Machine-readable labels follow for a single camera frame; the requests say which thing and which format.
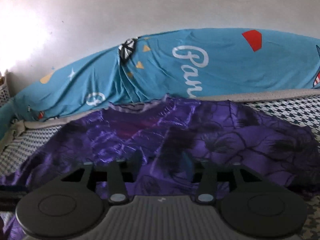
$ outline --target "blue blanket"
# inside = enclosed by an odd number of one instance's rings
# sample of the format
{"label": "blue blanket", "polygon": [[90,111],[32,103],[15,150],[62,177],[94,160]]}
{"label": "blue blanket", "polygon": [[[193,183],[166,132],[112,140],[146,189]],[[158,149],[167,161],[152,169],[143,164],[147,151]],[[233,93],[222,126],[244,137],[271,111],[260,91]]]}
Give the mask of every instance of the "blue blanket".
{"label": "blue blanket", "polygon": [[56,70],[18,93],[12,111],[45,121],[108,102],[124,104],[165,93],[196,98],[320,86],[320,40],[252,29],[189,29],[139,37],[130,56],[107,49]]}

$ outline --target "yellow triangle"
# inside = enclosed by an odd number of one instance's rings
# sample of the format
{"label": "yellow triangle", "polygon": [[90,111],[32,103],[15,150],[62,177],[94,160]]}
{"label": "yellow triangle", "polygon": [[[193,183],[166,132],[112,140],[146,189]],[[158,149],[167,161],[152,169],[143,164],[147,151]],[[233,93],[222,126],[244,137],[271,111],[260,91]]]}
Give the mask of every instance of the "yellow triangle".
{"label": "yellow triangle", "polygon": [[136,68],[142,68],[144,69],[142,63],[140,61],[138,61],[138,63],[136,64]]}
{"label": "yellow triangle", "polygon": [[151,49],[147,45],[143,46],[143,52],[147,52],[147,51],[150,51],[150,50]]}
{"label": "yellow triangle", "polygon": [[50,73],[49,75],[46,75],[45,77],[43,77],[42,79],[40,79],[40,82],[42,83],[42,84],[47,84],[48,82],[49,82],[49,80],[50,80],[50,78],[52,77],[52,74],[53,74],[54,72],[52,72],[52,73]]}

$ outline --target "houndstooth fabric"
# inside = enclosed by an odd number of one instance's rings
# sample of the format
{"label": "houndstooth fabric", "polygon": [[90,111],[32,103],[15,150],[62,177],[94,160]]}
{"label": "houndstooth fabric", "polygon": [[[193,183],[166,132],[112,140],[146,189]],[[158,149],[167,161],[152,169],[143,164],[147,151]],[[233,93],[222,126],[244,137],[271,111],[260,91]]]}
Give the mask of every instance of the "houndstooth fabric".
{"label": "houndstooth fabric", "polygon": [[[320,96],[245,103],[245,105],[299,126],[308,125],[320,142]],[[21,137],[15,139],[0,155],[0,175],[16,171],[28,156],[44,145],[59,129],[60,126],[27,130]],[[307,206],[308,218],[299,235],[304,240],[320,240],[320,196],[308,200]],[[12,215],[2,212],[5,224]]]}

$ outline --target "purple garment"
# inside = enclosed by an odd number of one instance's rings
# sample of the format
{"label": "purple garment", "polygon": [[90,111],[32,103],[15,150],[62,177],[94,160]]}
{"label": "purple garment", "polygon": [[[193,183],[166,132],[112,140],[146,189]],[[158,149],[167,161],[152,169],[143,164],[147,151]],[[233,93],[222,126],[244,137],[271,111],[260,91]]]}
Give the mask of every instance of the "purple garment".
{"label": "purple garment", "polygon": [[[318,142],[309,127],[299,127],[248,106],[165,98],[150,109],[134,113],[100,110],[66,124],[2,185],[24,185],[34,190],[84,162],[107,165],[130,157],[136,150],[144,163],[129,195],[193,195],[183,170],[183,153],[219,164],[240,162],[282,186],[299,178],[319,183]],[[228,185],[219,185],[220,197]],[[107,183],[97,185],[101,198]],[[14,218],[4,229],[8,239],[24,236]]]}

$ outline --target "wall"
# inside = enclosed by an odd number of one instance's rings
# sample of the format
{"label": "wall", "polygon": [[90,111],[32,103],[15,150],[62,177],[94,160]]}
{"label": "wall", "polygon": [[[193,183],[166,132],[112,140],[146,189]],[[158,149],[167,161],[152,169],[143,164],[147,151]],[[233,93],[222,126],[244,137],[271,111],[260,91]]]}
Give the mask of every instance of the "wall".
{"label": "wall", "polygon": [[11,94],[127,38],[248,27],[320,38],[320,0],[0,0],[0,71]]}

